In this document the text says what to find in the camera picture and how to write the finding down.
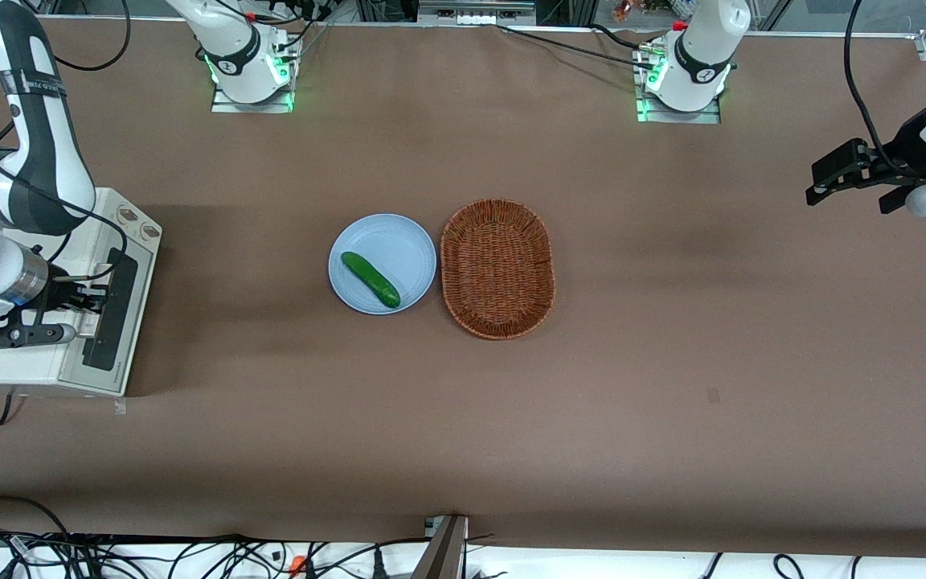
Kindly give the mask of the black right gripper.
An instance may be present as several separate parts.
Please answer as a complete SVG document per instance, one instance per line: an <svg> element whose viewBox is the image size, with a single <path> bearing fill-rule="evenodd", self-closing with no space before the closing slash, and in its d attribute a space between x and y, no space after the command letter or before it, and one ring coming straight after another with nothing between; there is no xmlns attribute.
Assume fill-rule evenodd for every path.
<svg viewBox="0 0 926 579"><path fill-rule="evenodd" d="M25 311L33 310L33 322L38 325L51 310L69 309L101 315L108 304L109 285L85 285L80 281L58 280L53 277L41 280L23 279L18 287L11 287L0 300L10 305L0 312L0 327L22 325Z"/></svg>

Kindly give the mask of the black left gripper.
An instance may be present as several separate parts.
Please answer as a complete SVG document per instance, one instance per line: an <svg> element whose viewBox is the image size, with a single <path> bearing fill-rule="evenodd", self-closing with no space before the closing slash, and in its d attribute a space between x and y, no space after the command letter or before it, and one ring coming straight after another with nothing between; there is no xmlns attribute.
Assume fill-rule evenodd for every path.
<svg viewBox="0 0 926 579"><path fill-rule="evenodd" d="M908 186L926 184L926 142L921 138L926 128L926 107L908 118L889 142L879 139L871 118L867 118L867 128L877 151L875 160L867 142L859 137L823 155L811 167L813 184L805 190L809 206L849 188L895 186L878 200L879 212L890 214L905 206Z"/></svg>

